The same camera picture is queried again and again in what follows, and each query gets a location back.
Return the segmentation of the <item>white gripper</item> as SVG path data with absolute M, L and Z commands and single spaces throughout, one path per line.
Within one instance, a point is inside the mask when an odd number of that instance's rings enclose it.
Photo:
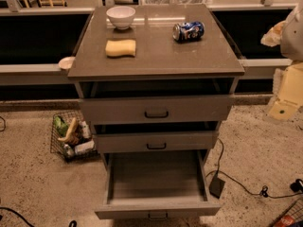
M 283 37 L 286 21 L 271 27 L 260 40 L 263 45 L 274 47 L 285 43 Z M 277 94 L 279 100 L 270 103 L 267 115 L 274 120 L 286 121 L 303 105 L 303 62 L 293 63 L 283 73 Z

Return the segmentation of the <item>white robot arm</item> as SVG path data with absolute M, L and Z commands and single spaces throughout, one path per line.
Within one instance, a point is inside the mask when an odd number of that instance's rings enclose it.
M 284 71 L 274 73 L 273 93 L 266 117 L 286 121 L 303 107 L 303 1 L 284 21 L 275 24 L 261 38 L 263 45 L 280 46 L 281 54 L 292 61 Z

